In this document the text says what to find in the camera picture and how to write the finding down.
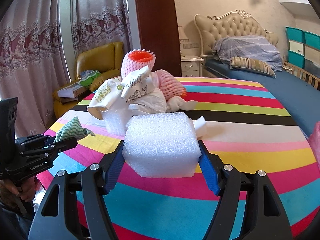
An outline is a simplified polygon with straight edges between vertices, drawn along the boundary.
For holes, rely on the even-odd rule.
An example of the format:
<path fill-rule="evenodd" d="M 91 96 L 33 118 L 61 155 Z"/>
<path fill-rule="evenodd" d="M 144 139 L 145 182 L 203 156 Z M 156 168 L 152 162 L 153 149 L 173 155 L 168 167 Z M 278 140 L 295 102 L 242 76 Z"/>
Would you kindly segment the person's left hand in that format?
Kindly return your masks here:
<path fill-rule="evenodd" d="M 12 181 L 1 180 L 1 201 L 5 205 L 14 207 L 15 196 L 25 202 L 32 202 L 36 193 L 35 177 L 25 180 L 20 187 L 16 187 Z"/>

